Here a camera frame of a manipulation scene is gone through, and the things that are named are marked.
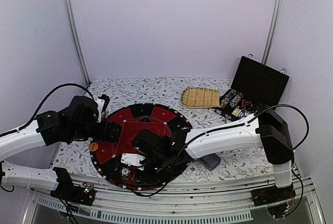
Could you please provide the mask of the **aluminium frame post left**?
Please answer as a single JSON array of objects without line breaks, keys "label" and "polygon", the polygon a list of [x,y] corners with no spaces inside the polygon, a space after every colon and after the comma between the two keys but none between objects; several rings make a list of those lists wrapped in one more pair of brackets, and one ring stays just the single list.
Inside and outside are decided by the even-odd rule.
[{"label": "aluminium frame post left", "polygon": [[77,60],[78,60],[78,63],[79,63],[79,67],[80,67],[80,70],[81,70],[81,73],[82,73],[82,77],[84,79],[85,84],[89,85],[91,83],[91,79],[89,77],[88,68],[87,68],[86,62],[84,60],[84,56],[83,56],[83,52],[82,52],[82,48],[81,48],[81,44],[80,44],[80,40],[79,40],[78,31],[76,29],[75,18],[74,18],[74,13],[73,13],[71,0],[63,0],[63,4],[64,4],[64,7],[65,7],[65,12],[66,12],[68,23],[69,23],[71,38],[72,38],[72,41],[73,41],[74,50],[75,50],[76,57],[77,57]]}]

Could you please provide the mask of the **woven bamboo tray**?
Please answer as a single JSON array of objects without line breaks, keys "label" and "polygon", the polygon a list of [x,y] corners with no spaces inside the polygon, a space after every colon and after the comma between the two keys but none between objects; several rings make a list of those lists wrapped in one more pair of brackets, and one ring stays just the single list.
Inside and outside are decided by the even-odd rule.
[{"label": "woven bamboo tray", "polygon": [[182,92],[181,103],[189,108],[219,107],[220,92],[209,88],[187,88]]}]

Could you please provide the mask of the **black poker set case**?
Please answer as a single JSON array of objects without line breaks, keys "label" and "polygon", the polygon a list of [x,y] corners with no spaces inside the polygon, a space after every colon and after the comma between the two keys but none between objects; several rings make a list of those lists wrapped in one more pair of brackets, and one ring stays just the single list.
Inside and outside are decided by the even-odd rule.
[{"label": "black poker set case", "polygon": [[220,102],[231,89],[243,94],[242,100],[252,102],[244,108],[241,107],[242,101],[236,108],[242,110],[237,116],[233,116],[234,109],[227,110],[221,106],[214,111],[230,121],[236,121],[257,111],[257,106],[265,104],[268,106],[277,105],[284,93],[289,81],[289,76],[285,73],[261,64],[251,58],[242,56],[230,89],[220,96]]}]

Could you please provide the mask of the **aluminium frame post right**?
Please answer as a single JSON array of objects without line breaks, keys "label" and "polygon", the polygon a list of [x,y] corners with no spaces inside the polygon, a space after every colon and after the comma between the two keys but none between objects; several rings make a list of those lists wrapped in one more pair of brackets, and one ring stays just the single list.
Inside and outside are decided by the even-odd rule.
[{"label": "aluminium frame post right", "polygon": [[283,2],[283,0],[274,0],[274,3],[273,3],[273,11],[272,11],[272,16],[271,16],[270,26],[268,29],[268,35],[267,35],[267,39],[266,39],[266,43],[265,43],[265,47],[264,47],[264,51],[263,51],[263,56],[262,56],[262,60],[261,60],[261,63],[264,65],[268,64],[268,60],[269,60],[271,49],[272,49],[273,42],[274,42],[274,36],[275,36],[275,32],[276,32],[276,27],[278,24],[278,18],[279,18],[279,13],[280,13],[282,2]]}]

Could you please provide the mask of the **round red black poker mat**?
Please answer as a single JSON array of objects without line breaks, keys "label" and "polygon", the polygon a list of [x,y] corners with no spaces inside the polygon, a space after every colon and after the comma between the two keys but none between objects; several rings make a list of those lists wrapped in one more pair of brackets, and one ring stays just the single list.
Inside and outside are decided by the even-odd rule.
[{"label": "round red black poker mat", "polygon": [[[147,129],[159,136],[171,137],[177,130],[191,129],[190,122],[183,115],[161,104],[139,103],[111,113],[106,120],[118,123],[122,130],[118,142],[91,141],[98,143],[98,150],[90,152],[90,155],[99,175],[115,186],[137,191],[157,189],[169,182],[162,185],[134,185],[133,179],[138,168],[124,165],[120,159],[123,153],[140,154],[132,147],[132,143],[141,130]],[[122,179],[122,167],[131,170],[129,180]]]}]

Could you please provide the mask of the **middle long chip row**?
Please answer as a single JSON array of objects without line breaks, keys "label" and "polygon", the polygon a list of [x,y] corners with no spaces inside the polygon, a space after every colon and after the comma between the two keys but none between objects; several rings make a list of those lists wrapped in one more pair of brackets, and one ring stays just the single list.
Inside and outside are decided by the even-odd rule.
[{"label": "middle long chip row", "polygon": [[237,93],[234,98],[228,103],[226,106],[227,110],[235,109],[237,105],[242,101],[243,99],[243,94],[242,93]]}]

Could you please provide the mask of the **aluminium front rail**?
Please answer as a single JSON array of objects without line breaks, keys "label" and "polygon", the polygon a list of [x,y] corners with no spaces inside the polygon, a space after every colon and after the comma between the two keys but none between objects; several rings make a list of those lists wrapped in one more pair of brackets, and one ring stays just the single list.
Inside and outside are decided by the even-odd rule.
[{"label": "aluminium front rail", "polygon": [[252,191],[273,185],[272,176],[231,181],[175,181],[151,197],[139,197],[100,177],[73,175],[96,190],[92,206],[78,206],[79,223],[325,223],[310,177],[294,177],[294,198],[258,205]]}]

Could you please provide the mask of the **blue white poker chip stack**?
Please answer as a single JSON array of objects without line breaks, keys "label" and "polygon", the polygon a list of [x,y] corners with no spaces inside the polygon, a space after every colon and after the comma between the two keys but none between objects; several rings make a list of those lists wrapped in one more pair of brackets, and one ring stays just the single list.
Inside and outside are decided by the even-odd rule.
[{"label": "blue white poker chip stack", "polygon": [[121,177],[124,180],[129,180],[131,177],[131,170],[127,167],[122,167],[120,170]]}]

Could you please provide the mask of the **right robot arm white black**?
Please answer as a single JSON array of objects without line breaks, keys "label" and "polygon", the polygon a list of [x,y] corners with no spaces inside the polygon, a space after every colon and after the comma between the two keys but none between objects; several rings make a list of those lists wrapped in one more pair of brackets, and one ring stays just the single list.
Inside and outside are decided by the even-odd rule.
[{"label": "right robot arm white black", "polygon": [[280,201],[292,188],[294,152],[289,126],[266,105],[240,120],[206,129],[182,129],[172,137],[161,137],[144,129],[135,136],[132,147],[144,156],[137,164],[144,167],[143,178],[162,172],[167,181],[172,181],[178,175],[177,169],[193,160],[227,150],[263,147],[275,180],[269,197]]}]

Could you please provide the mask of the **red triangular all-in marker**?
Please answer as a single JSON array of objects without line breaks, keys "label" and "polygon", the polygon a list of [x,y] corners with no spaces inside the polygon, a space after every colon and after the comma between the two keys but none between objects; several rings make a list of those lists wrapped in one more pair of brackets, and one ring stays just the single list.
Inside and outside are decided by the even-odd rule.
[{"label": "red triangular all-in marker", "polygon": [[251,105],[251,104],[252,104],[252,102],[249,101],[249,100],[242,100],[241,107],[244,108],[244,107],[246,107],[248,105]]}]

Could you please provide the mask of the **orange big blind button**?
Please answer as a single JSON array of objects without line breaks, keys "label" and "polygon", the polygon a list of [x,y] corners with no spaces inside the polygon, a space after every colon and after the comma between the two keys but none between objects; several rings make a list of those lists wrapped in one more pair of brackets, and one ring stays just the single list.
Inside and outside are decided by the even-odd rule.
[{"label": "orange big blind button", "polygon": [[90,143],[90,145],[89,145],[89,151],[90,152],[95,152],[97,150],[98,150],[98,143],[96,143],[96,142]]}]

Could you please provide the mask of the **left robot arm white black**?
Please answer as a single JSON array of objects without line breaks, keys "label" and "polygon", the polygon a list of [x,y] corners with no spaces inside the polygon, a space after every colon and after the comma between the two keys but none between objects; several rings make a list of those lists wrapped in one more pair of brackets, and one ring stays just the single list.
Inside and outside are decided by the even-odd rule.
[{"label": "left robot arm white black", "polygon": [[96,194],[93,185],[74,185],[66,169],[20,166],[8,162],[7,158],[58,142],[118,141],[121,126],[105,120],[108,103],[106,95],[97,99],[75,96],[63,110],[38,114],[31,122],[1,134],[1,187],[5,190],[15,186],[44,189],[64,202],[92,206]]}]

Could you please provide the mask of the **blue Texas Hold'em card box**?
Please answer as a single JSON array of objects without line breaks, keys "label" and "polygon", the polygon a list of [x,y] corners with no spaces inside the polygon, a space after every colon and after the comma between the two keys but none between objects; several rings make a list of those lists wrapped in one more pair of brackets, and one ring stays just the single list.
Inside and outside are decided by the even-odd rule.
[{"label": "blue Texas Hold'em card box", "polygon": [[232,112],[232,115],[235,116],[235,117],[237,117],[241,112],[242,112],[241,109],[239,109],[239,108],[235,108],[235,109],[233,110],[233,112]]}]

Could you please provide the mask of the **aluminium frame post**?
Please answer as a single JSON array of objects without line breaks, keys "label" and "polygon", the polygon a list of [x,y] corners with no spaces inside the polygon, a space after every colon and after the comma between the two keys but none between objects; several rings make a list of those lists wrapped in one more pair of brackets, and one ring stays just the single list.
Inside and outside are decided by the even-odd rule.
[{"label": "aluminium frame post", "polygon": [[271,49],[272,49],[273,42],[274,42],[274,36],[275,36],[275,32],[276,32],[276,27],[278,24],[278,18],[279,18],[279,13],[280,13],[282,2],[283,2],[283,0],[274,0],[274,3],[273,3],[273,11],[272,11],[272,16],[271,16],[270,26],[268,29],[268,35],[267,35],[267,39],[266,39],[266,43],[265,43],[265,47],[264,47],[264,51],[263,51],[263,56],[262,56],[262,60],[261,60],[261,63],[264,65],[268,64],[268,60],[269,60]]},{"label": "aluminium frame post", "polygon": [[83,52],[82,52],[82,48],[81,48],[81,44],[80,44],[80,40],[79,40],[78,31],[76,29],[75,18],[74,18],[74,13],[73,13],[71,0],[63,0],[63,4],[64,4],[64,7],[65,7],[65,12],[66,12],[68,23],[69,23],[71,38],[72,38],[72,41],[73,41],[74,50],[75,50],[76,57],[77,57],[77,60],[78,60],[78,63],[79,63],[79,67],[80,67],[80,70],[81,70],[81,73],[82,73],[82,77],[84,79],[85,84],[89,85],[91,83],[91,79],[89,77],[88,68],[87,68],[86,62],[84,60],[84,56],[83,56]]}]

